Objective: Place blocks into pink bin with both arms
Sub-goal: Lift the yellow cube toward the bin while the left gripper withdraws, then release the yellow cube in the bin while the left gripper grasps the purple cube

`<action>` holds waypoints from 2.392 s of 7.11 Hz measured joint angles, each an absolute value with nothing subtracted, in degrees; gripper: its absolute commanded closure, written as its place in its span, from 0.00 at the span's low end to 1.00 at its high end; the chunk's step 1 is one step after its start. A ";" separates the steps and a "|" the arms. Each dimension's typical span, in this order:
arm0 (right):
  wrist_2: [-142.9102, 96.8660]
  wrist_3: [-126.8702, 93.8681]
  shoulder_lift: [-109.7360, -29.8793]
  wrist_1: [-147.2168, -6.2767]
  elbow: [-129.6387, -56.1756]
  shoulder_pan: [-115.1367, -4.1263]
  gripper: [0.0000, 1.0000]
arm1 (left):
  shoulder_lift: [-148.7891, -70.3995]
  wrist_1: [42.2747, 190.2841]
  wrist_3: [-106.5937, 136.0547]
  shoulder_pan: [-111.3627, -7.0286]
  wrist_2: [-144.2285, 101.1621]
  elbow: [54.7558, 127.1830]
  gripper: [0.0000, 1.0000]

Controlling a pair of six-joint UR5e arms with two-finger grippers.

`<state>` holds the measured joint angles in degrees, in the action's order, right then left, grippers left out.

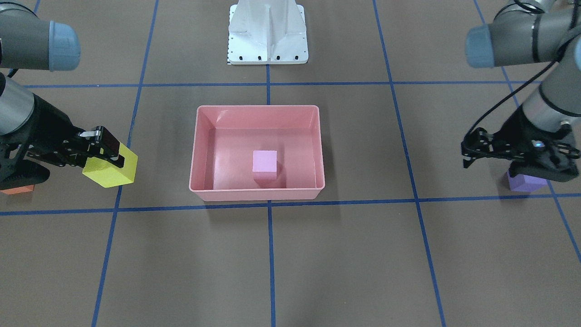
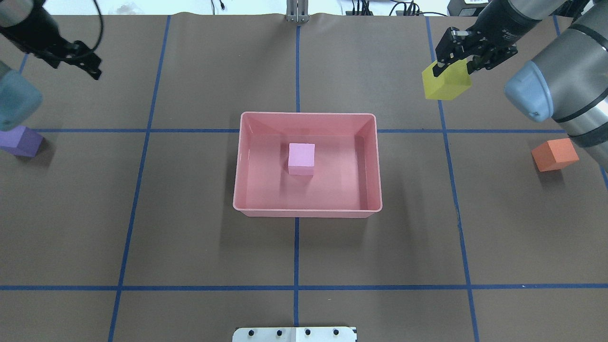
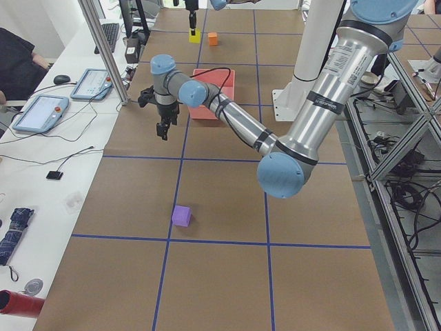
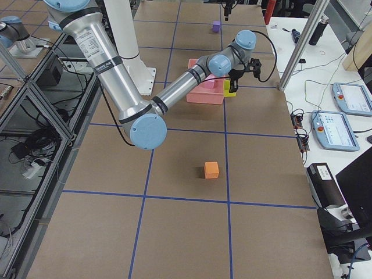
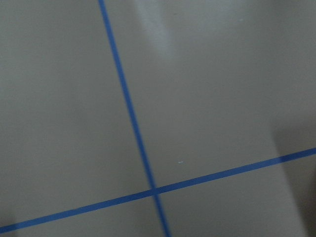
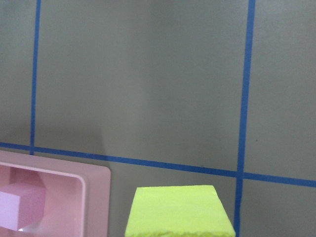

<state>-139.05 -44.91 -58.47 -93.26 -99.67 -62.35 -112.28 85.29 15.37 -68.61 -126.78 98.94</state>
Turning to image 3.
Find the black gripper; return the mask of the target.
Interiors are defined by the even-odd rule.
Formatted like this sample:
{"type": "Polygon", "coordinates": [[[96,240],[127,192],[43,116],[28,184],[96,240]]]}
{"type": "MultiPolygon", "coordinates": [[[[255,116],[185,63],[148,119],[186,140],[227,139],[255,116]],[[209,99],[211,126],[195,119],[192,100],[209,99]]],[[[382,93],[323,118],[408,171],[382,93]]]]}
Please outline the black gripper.
{"type": "Polygon", "coordinates": [[[185,0],[185,9],[189,11],[189,27],[192,29],[192,35],[196,35],[198,0],[185,0]]]}
{"type": "Polygon", "coordinates": [[[178,115],[180,113],[179,102],[175,101],[168,105],[158,104],[157,108],[161,122],[156,124],[156,135],[162,138],[162,140],[167,141],[170,125],[177,125],[178,115]]]}

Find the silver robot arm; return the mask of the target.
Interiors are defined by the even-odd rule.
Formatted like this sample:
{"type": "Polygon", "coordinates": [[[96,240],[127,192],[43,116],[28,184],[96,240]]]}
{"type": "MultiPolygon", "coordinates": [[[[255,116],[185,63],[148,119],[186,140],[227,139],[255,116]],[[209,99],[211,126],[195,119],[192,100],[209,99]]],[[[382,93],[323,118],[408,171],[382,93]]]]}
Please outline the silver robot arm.
{"type": "MultiPolygon", "coordinates": [[[[258,3],[260,0],[211,0],[210,3],[215,10],[221,10],[229,4],[258,3]]],[[[185,0],[185,9],[189,12],[189,33],[196,35],[196,11],[199,10],[199,0],[185,0]]]]}
{"type": "Polygon", "coordinates": [[[316,74],[305,100],[294,113],[287,134],[277,137],[218,86],[177,70],[168,54],[150,61],[153,102],[161,115],[157,125],[166,137],[180,103],[205,106],[261,155],[257,177],[269,195],[297,194],[318,162],[318,149],[359,84],[372,59],[402,47],[404,27],[415,1],[313,1],[300,45],[316,74]]]}

